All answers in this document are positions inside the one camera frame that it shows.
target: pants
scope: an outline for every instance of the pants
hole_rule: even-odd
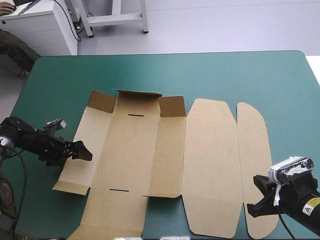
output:
[[[19,67],[31,72],[36,60],[40,57],[23,41],[9,32],[0,30],[0,54],[8,54]]]

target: white floor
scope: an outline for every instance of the white floor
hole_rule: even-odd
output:
[[[110,12],[111,0],[86,0],[88,11]],[[141,24],[94,28],[81,34],[80,55],[299,50],[320,83],[320,0],[146,0],[150,32]],[[123,13],[140,0],[122,0]],[[0,121],[25,78],[0,68]]]

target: warning label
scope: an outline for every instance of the warning label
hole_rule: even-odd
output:
[[[302,212],[307,214],[308,216],[311,215],[312,211],[315,209],[317,205],[320,204],[320,197],[314,197],[310,199],[303,207]]]

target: cardboard flap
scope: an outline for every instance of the cardboard flap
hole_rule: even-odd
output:
[[[68,240],[114,240],[115,238],[140,237],[141,233],[142,231],[82,224]]]
[[[263,198],[253,177],[268,176],[268,168],[272,166],[268,131],[262,115],[244,102],[237,105],[237,128],[247,229],[253,239],[262,239],[275,229],[278,216],[253,218],[248,213],[247,204],[258,203]]]
[[[73,140],[84,142],[93,154],[92,161],[69,158],[54,190],[86,195],[96,176],[111,119],[111,113],[85,108]]]
[[[197,98],[188,113],[188,118],[236,124],[228,104],[225,101]]]
[[[183,203],[194,234],[228,239],[235,235],[242,202],[183,195]]]
[[[142,231],[148,198],[136,192],[92,188],[82,225]]]
[[[185,117],[186,107],[183,96],[163,96],[159,98],[161,117]]]
[[[235,235],[243,204],[238,133],[223,101],[197,99],[186,118],[182,196],[191,230],[223,238]],[[200,228],[208,224],[225,231]]]
[[[183,116],[160,118],[148,196],[181,194],[185,130]]]
[[[95,188],[148,193],[159,119],[114,113]]]
[[[160,116],[158,98],[157,95],[120,92],[113,112],[137,117]]]
[[[162,94],[159,92],[133,91],[133,90],[121,90],[121,89],[113,89],[113,90],[117,91],[120,94],[162,97]]]
[[[112,113],[117,97],[103,93],[101,91],[92,90],[87,106],[98,109],[107,113]]]

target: white cabinet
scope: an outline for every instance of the white cabinet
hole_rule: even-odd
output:
[[[72,25],[65,2],[58,2]],[[67,17],[56,2],[42,0],[24,14],[0,16],[0,29],[15,35],[41,56],[77,55],[76,31],[73,26],[71,30]]]

